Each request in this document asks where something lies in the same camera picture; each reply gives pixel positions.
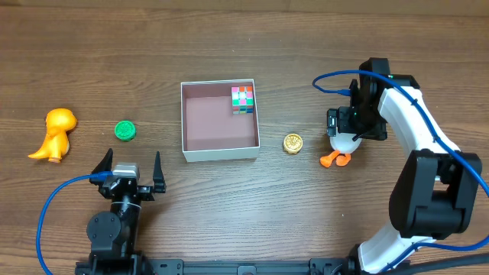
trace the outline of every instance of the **orange dinosaur toy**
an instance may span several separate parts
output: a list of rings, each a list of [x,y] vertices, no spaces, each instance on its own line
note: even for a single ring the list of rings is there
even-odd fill
[[[47,113],[46,137],[40,149],[30,154],[30,158],[43,159],[49,157],[50,162],[59,163],[61,157],[68,153],[70,143],[66,132],[76,126],[76,118],[73,113],[65,108],[54,109]]]

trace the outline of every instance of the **wood grain surface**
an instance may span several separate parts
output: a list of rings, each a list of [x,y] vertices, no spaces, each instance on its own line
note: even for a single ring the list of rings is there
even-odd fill
[[[447,136],[487,166],[489,18],[0,8],[0,273],[42,273],[34,236],[46,198],[89,173],[109,147],[115,162],[139,163],[147,184],[154,154],[162,153],[167,194],[143,204],[137,245],[149,257],[344,257],[388,220],[405,160],[389,130],[386,141],[365,141],[348,166],[321,167],[331,151],[326,110],[348,99],[311,82],[369,57],[387,57],[393,73],[414,75]],[[180,83],[247,78],[256,83],[260,156],[186,163]],[[352,78],[322,84],[345,88]],[[79,119],[69,155],[60,164],[27,158],[43,141],[45,115],[59,107]],[[128,143],[113,133],[123,119],[138,128]],[[296,156],[282,150],[292,132],[304,140]],[[489,180],[487,167],[483,174]],[[108,208],[88,181],[59,193],[42,236],[55,274],[71,274],[87,259],[86,223]],[[479,189],[468,230],[442,243],[484,238],[488,210]],[[412,259],[455,255],[427,248]],[[438,273],[487,274],[487,266]]]
[[[0,5],[65,8],[169,8],[307,11],[383,15],[489,16],[488,0],[0,0]]]

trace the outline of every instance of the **green bottle cap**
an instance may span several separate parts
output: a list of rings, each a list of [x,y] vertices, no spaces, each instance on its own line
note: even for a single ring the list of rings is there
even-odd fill
[[[130,121],[120,121],[115,126],[114,132],[121,141],[130,141],[136,136],[136,126]]]

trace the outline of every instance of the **blue cable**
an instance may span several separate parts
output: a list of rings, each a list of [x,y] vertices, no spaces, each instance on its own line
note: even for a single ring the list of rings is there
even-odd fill
[[[39,216],[39,223],[37,224],[37,234],[36,234],[36,252],[37,252],[37,259],[39,259],[39,264],[43,268],[44,272],[48,275],[53,275],[49,268],[47,268],[46,263],[44,263],[43,259],[43,254],[40,251],[40,232],[43,229],[43,223],[44,223],[44,216],[46,215],[47,207],[51,203],[51,201],[54,199],[54,196],[63,188],[66,186],[70,185],[71,183],[75,183],[80,180],[87,180],[87,179],[98,179],[98,180],[105,180],[107,176],[111,176],[112,172],[101,172],[101,173],[96,173],[92,175],[85,175],[85,176],[78,176],[74,179],[68,180],[67,182],[61,184],[58,186],[47,198],[46,203],[44,203],[43,210],[40,212]]]
[[[385,83],[391,85],[398,92],[400,92],[402,95],[404,95],[404,97],[406,97],[411,102],[411,104],[418,110],[419,114],[421,115],[421,117],[423,118],[423,120],[426,124],[426,127],[428,127],[429,132],[433,136],[434,141],[436,143],[438,143],[440,145],[440,147],[443,148],[443,150],[446,150],[446,152],[448,154],[450,154],[450,156],[452,156],[455,160],[457,160],[478,181],[478,183],[481,185],[482,189],[486,192],[487,197],[489,197],[489,187],[487,186],[486,182],[482,179],[481,175],[479,175],[477,173],[477,171],[474,169],[474,167],[472,167],[463,157],[461,157],[457,152],[453,151],[453,149],[451,149],[445,142],[443,142],[440,139],[440,137],[436,133],[435,127],[433,126],[433,124],[429,120],[428,115],[425,113],[425,111],[423,110],[421,105],[419,105],[417,100],[413,99],[413,97],[408,92],[406,92],[406,90],[404,90],[401,86],[399,86],[397,83],[395,83],[391,79],[388,79],[387,77],[382,76],[378,73],[373,73],[373,72],[364,71],[364,70],[342,70],[342,71],[338,71],[338,72],[327,73],[327,74],[324,74],[322,76],[316,77],[313,80],[313,86],[315,86],[316,88],[318,88],[319,90],[324,92],[324,90],[322,88],[320,88],[316,85],[316,82],[318,80],[328,78],[331,76],[338,76],[338,75],[345,75],[345,74],[360,74],[360,75],[364,75],[364,76],[374,77],[376,79],[382,80]],[[395,267],[396,265],[398,265],[398,263],[400,263],[407,256],[409,256],[409,254],[412,251],[416,251],[420,247],[439,248],[439,249],[445,249],[445,250],[450,250],[450,251],[474,251],[474,250],[477,250],[479,248],[482,248],[483,246],[485,246],[488,243],[489,243],[489,235],[486,238],[484,238],[482,241],[479,241],[477,244],[462,246],[462,247],[451,246],[451,245],[446,245],[446,244],[432,244],[432,243],[418,242],[418,243],[412,244],[409,248],[407,248],[392,263],[389,263],[383,270],[381,270],[381,272],[387,271],[387,270]]]
[[[320,78],[316,78],[314,79],[313,81],[313,86],[318,89],[319,91],[321,92],[324,92],[324,93],[335,93],[335,94],[339,94],[339,95],[344,95],[344,96],[350,96],[350,90],[349,89],[341,89],[341,90],[327,90],[327,89],[323,89],[321,86],[317,85],[316,84],[316,81],[318,81]]]

